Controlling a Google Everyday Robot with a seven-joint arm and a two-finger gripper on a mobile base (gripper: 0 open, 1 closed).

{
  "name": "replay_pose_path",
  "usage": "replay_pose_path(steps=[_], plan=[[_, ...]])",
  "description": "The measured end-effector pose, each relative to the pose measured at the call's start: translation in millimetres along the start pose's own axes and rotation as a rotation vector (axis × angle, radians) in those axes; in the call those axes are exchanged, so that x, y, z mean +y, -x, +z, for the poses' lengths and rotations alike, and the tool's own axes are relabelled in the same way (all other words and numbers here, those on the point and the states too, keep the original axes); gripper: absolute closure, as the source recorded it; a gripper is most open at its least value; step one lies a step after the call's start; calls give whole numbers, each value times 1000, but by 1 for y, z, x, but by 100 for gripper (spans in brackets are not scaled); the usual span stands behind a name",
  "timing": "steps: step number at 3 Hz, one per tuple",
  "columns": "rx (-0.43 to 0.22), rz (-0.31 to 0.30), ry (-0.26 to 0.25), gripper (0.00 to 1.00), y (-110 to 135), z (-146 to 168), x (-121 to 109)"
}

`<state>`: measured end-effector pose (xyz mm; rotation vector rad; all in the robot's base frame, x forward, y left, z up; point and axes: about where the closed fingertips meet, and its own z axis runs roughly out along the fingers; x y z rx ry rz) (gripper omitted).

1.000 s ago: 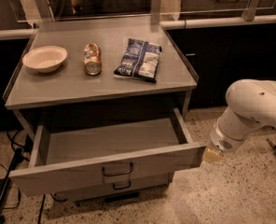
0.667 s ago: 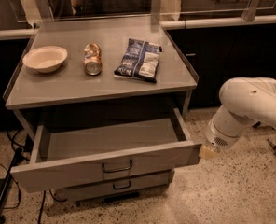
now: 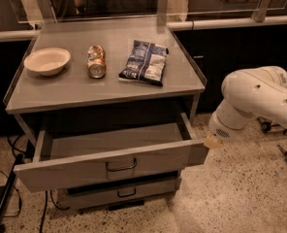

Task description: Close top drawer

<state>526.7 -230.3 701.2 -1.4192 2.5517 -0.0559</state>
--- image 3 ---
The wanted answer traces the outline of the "white gripper with vents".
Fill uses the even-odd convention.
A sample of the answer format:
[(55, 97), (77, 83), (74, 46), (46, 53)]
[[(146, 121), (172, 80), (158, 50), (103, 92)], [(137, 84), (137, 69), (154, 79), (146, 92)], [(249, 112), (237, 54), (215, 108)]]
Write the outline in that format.
[(204, 145), (208, 149), (218, 149), (223, 146), (222, 141), (234, 140), (242, 130), (242, 126), (236, 122), (234, 117), (220, 116), (214, 112), (209, 120), (208, 129), (212, 135), (206, 136)]

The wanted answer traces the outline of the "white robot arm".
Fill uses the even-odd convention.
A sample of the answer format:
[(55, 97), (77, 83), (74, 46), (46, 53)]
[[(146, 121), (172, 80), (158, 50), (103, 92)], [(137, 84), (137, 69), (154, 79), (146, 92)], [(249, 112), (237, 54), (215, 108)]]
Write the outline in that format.
[(223, 100), (212, 113), (204, 145), (221, 148), (252, 119), (264, 117), (287, 129), (287, 72), (278, 66), (239, 69), (221, 84)]

